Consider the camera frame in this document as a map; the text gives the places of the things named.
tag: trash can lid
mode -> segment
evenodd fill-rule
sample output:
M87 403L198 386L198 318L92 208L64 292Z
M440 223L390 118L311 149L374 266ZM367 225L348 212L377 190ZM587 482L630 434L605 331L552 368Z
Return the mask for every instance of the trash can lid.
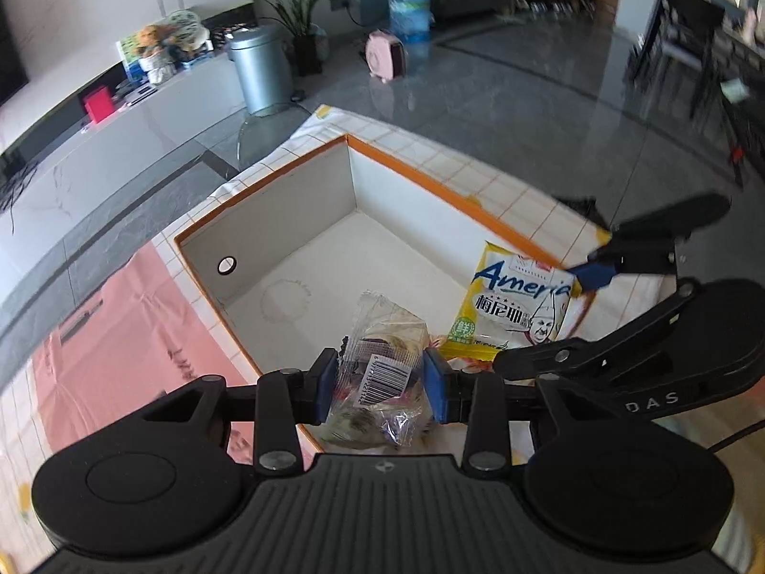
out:
M257 28L236 30L229 39L231 49L247 49L281 40L282 27L275 23Z

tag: water bottle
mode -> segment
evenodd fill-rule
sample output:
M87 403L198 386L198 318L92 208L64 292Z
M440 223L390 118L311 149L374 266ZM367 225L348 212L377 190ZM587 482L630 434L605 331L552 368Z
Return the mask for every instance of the water bottle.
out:
M430 0L388 0L390 30L402 43L430 40Z

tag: trash can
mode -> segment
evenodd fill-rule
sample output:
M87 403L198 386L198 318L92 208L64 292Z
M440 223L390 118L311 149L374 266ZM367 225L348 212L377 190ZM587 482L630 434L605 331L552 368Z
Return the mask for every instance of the trash can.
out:
M291 105L292 71L282 49L282 28L236 30L227 44L250 114L265 116Z

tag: snack package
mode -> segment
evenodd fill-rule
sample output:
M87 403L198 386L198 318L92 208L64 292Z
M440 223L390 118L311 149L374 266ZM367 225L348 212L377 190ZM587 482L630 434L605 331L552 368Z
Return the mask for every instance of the snack package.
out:
M422 389L429 338L423 320L384 295L362 294L322 438L361 449L412 444L431 416Z
M554 341L578 292L573 274L487 243L439 350L447 360L493 360L501 350Z

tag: red box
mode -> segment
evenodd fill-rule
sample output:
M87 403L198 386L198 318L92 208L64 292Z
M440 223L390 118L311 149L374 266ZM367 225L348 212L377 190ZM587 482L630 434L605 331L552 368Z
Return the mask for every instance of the red box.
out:
M109 92L109 89L106 86L102 86L98 90L91 92L85 97L83 103L85 104L85 109L90 120L94 123L100 123L108 116L114 114L112 93Z

